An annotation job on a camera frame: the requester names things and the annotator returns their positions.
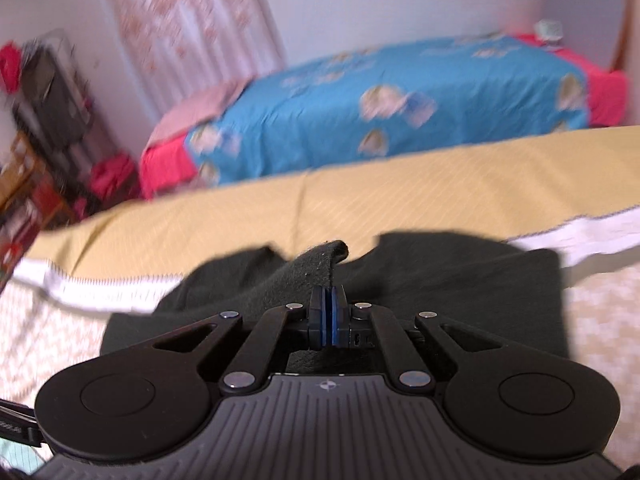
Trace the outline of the small white object on bed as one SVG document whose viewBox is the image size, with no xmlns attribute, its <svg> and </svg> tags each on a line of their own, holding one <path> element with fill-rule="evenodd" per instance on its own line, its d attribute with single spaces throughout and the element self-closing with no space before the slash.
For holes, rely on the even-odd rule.
<svg viewBox="0 0 640 480">
<path fill-rule="evenodd" d="M 540 20 L 534 25 L 535 37 L 538 41 L 548 44 L 563 40 L 563 26 L 560 21 Z"/>
</svg>

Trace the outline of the pink pillow cloth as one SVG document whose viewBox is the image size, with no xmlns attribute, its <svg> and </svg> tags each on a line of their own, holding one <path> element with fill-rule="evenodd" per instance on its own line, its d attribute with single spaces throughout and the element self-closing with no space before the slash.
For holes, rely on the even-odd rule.
<svg viewBox="0 0 640 480">
<path fill-rule="evenodd" d="M 145 148 L 167 142 L 201 122 L 221 118 L 251 82 L 251 79 L 225 81 L 171 107 L 154 127 Z"/>
</svg>

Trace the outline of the dark green knit sweater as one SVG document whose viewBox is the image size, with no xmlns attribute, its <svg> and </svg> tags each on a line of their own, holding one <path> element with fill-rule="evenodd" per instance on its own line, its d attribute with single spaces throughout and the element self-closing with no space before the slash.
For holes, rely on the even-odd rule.
<svg viewBox="0 0 640 480">
<path fill-rule="evenodd" d="M 495 336 L 566 358 L 559 256 L 454 232 L 391 232 L 360 258 L 334 240 L 288 260 L 264 246 L 209 260 L 149 315 L 116 313 L 101 354 L 126 349 L 222 311 L 254 323 L 270 308 L 306 302 L 314 286 L 341 286 L 351 302 L 389 308 L 409 327 L 434 311 Z"/>
</svg>

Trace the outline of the wooden shelf unit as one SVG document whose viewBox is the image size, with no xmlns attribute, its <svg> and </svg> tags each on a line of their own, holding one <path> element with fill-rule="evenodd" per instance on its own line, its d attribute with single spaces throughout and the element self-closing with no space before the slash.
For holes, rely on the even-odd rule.
<svg viewBox="0 0 640 480">
<path fill-rule="evenodd" d="M 1 166 L 1 288 L 41 231 L 76 221 L 46 162 L 19 131 Z"/>
</svg>

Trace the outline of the pink floral curtain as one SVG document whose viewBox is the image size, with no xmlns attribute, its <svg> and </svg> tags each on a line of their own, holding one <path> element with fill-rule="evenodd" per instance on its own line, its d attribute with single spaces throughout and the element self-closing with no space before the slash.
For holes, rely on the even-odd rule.
<svg viewBox="0 0 640 480">
<path fill-rule="evenodd" d="M 283 66 L 266 0 L 108 1 L 156 116 L 214 84 Z"/>
</svg>

